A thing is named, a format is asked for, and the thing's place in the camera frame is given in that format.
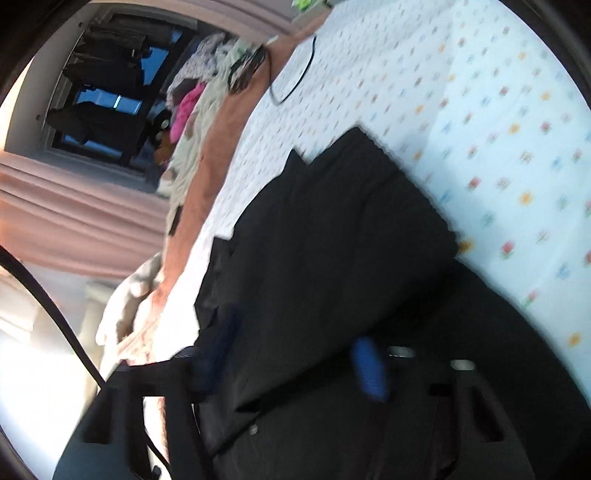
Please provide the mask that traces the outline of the pink curtain left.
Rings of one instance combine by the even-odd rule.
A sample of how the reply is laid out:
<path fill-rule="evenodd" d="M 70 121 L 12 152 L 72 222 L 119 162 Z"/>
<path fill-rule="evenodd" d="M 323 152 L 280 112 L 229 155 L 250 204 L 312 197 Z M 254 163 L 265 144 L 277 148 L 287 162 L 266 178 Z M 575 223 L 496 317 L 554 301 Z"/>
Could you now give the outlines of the pink curtain left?
<path fill-rule="evenodd" d="M 20 260 L 124 278 L 161 250 L 167 211 L 153 194 L 1 153 L 1 245 Z"/>

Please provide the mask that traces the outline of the small black device on bed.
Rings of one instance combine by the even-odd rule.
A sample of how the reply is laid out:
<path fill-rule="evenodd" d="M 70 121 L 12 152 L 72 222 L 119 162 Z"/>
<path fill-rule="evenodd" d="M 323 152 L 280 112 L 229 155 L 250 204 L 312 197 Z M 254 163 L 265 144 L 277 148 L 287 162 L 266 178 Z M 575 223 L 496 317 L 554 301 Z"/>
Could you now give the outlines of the small black device on bed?
<path fill-rule="evenodd" d="M 183 206 L 177 206 L 176 209 L 174 210 L 174 215 L 172 217 L 172 221 L 170 222 L 170 225 L 168 227 L 168 232 L 167 235 L 169 237 L 172 237 L 177 229 L 178 223 L 180 221 L 181 215 L 182 215 L 182 211 L 183 211 Z"/>

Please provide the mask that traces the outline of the cream padded headboard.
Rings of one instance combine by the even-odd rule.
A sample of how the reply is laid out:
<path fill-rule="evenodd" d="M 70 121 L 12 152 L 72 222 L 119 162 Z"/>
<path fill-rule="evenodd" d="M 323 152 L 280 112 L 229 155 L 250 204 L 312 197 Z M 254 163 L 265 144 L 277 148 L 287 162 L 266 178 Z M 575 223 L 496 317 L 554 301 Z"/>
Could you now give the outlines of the cream padded headboard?
<path fill-rule="evenodd" d="M 85 286 L 85 312 L 77 339 L 96 367 L 100 366 L 106 342 L 102 317 L 113 292 L 110 284 L 99 281 L 91 281 Z"/>

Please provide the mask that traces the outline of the white floral duvet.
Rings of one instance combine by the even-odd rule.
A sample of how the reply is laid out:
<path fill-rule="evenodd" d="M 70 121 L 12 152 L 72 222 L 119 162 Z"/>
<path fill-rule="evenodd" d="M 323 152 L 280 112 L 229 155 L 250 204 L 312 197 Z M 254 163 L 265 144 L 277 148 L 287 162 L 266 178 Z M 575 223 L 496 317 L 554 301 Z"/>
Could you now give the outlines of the white floral duvet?
<path fill-rule="evenodd" d="M 290 151 L 361 126 L 450 219 L 462 260 L 590 380 L 590 109 L 550 48 L 498 1 L 346 1 L 259 100 L 164 310 L 149 361 L 197 336 L 191 301 Z"/>

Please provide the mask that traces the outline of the cream plush pillow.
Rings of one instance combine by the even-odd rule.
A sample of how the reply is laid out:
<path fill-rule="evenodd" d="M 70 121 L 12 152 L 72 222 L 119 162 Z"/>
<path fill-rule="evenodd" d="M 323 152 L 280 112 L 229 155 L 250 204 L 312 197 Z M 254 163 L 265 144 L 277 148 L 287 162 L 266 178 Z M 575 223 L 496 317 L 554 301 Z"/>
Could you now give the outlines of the cream plush pillow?
<path fill-rule="evenodd" d="M 159 286 L 161 261 L 162 254 L 158 252 L 115 288 L 103 310 L 95 335 L 99 346 L 116 345 L 133 331 L 139 305 Z"/>

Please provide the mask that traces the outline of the orange quilted blanket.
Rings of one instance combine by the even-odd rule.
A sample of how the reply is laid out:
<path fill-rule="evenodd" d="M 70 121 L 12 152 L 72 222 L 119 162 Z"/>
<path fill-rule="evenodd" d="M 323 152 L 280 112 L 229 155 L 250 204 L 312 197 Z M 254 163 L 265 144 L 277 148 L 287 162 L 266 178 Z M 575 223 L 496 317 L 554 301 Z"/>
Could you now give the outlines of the orange quilted blanket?
<path fill-rule="evenodd" d="M 280 74 L 297 45 L 317 32 L 326 18 L 321 15 L 294 35 L 280 36 L 264 45 L 266 59 L 253 72 L 252 78 L 243 77 L 246 72 L 246 58 L 250 54 L 243 56 L 228 69 L 228 94 L 201 146 L 198 157 L 200 163 L 189 184 L 176 232 L 172 237 L 167 235 L 165 238 L 158 274 L 159 286 L 139 305 L 133 331 L 120 343 L 105 346 L 105 351 L 113 355 L 115 363 L 122 360 L 131 364 L 149 361 L 152 338 L 160 314 L 186 268 L 191 249 L 224 184 L 249 116 L 266 93 L 270 81 Z"/>

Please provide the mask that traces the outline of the pile of clothes by window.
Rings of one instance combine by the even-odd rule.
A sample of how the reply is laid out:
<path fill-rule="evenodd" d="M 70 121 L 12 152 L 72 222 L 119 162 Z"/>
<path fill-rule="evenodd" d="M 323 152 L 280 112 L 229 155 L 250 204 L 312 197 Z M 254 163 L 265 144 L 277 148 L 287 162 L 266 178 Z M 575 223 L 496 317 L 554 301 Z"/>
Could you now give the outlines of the pile of clothes by window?
<path fill-rule="evenodd" d="M 170 119 L 160 148 L 177 144 L 205 87 L 217 77 L 228 82 L 228 69 L 256 47 L 259 44 L 228 33 L 214 33 L 199 41 L 167 88 L 165 108 Z"/>

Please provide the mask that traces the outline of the black button shirt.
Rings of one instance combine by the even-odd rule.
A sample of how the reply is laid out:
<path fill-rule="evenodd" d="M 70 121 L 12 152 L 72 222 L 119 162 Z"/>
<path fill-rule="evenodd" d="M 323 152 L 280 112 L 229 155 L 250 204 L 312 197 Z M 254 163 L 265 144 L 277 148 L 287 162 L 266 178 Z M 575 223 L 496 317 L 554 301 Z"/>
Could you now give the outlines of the black button shirt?
<path fill-rule="evenodd" d="M 361 129 L 279 176 L 215 239 L 200 332 L 240 330 L 199 408 L 221 479 L 586 479 L 590 409 L 530 322 L 457 259 L 430 200 Z M 352 361 L 370 338 L 389 395 Z"/>

